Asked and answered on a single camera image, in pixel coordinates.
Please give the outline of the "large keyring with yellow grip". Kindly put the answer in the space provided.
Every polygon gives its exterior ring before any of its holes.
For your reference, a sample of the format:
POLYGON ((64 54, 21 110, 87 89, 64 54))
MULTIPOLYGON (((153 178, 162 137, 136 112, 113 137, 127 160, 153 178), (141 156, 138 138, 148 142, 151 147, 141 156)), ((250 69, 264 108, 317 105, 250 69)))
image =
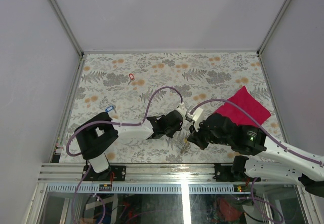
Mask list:
POLYGON ((188 141, 187 138, 184 139, 184 144, 180 150, 180 154, 185 154, 187 153, 191 148, 191 142, 188 141))

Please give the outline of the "blue tagged key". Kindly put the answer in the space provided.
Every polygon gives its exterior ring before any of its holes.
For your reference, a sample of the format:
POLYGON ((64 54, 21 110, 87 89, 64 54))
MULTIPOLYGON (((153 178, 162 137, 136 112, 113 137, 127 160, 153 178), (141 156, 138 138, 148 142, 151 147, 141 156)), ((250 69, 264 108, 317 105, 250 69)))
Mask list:
POLYGON ((115 107, 115 105, 111 105, 111 106, 107 107, 107 108, 105 109, 105 111, 106 111, 107 113, 109 113, 109 112, 114 112, 114 113, 116 113, 116 107, 115 107))

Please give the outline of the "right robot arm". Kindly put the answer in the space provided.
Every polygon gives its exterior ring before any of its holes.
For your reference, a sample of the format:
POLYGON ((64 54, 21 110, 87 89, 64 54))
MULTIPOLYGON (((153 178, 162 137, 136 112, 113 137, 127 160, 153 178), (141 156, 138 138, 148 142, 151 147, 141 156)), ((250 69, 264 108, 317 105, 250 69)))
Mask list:
POLYGON ((323 197, 323 157, 276 142, 260 128, 237 125, 228 117, 212 114, 205 120, 188 115, 191 122, 187 140, 201 150, 209 144, 230 146, 238 155, 230 167, 221 167, 215 178, 221 181, 272 179, 301 186, 310 194, 323 197))

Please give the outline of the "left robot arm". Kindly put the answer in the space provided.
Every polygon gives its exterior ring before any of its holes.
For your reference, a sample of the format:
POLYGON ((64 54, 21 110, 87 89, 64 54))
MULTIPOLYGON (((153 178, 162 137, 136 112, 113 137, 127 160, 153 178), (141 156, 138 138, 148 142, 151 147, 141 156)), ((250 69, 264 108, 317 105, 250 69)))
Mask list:
POLYGON ((88 162, 85 181, 110 181, 115 178, 106 150, 118 139, 172 138, 181 130, 185 116, 178 110, 159 117, 146 117, 141 123, 114 121, 108 113, 100 113, 79 126, 74 134, 84 160, 88 162))

